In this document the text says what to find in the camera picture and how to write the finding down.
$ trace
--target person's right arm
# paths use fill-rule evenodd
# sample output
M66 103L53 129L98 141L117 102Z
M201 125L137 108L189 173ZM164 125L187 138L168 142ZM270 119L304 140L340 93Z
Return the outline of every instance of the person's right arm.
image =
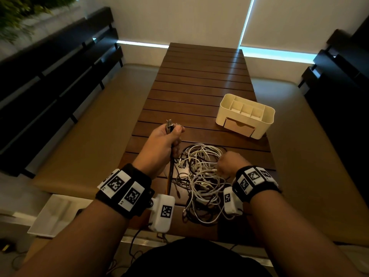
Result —
M235 177L251 165L241 155L227 152L218 171ZM309 223L277 191L262 191L251 198L252 214L265 248L287 276L362 276L333 242Z

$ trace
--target person's left arm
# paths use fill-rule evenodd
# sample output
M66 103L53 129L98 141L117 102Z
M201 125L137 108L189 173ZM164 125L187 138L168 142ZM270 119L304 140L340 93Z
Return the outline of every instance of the person's left arm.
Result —
M157 177L170 155L178 156L180 135L184 130L180 125L168 135L165 125L153 130L132 165L152 179ZM14 277L103 276L128 224L129 219L94 200Z

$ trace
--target person's left hand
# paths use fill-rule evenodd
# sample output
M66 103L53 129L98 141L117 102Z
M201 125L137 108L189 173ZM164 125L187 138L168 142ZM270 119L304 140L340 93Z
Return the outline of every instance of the person's left hand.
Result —
M151 179L163 172L170 161L171 154L174 158L179 157L180 136L185 128L177 125L168 135L165 128L166 125L162 124L152 131L141 152L132 163L135 168Z

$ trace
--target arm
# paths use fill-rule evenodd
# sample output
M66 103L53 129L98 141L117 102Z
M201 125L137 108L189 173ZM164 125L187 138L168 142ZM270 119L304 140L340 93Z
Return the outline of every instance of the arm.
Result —
M251 165L228 152L218 162L221 174L235 177ZM266 250L287 276L362 276L327 237L293 209L277 191L262 191L250 201Z
M184 130L177 126L169 135L165 125L153 130L132 165L154 179L169 162L171 153L178 157ZM94 200L14 277L103 276L128 224L121 214Z

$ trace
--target white plastic device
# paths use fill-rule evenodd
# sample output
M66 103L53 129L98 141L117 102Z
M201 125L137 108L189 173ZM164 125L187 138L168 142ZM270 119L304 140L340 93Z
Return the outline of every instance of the white plastic device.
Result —
M272 107L233 94L226 94L220 102L215 122L242 135L260 139L274 122Z
M156 198L152 198L153 206L148 208L151 210L149 228L157 233L167 233L172 222L175 198L170 195L158 194Z
M228 186L223 191L224 194L224 211L229 215L242 215L243 205L242 201L233 192L232 187Z

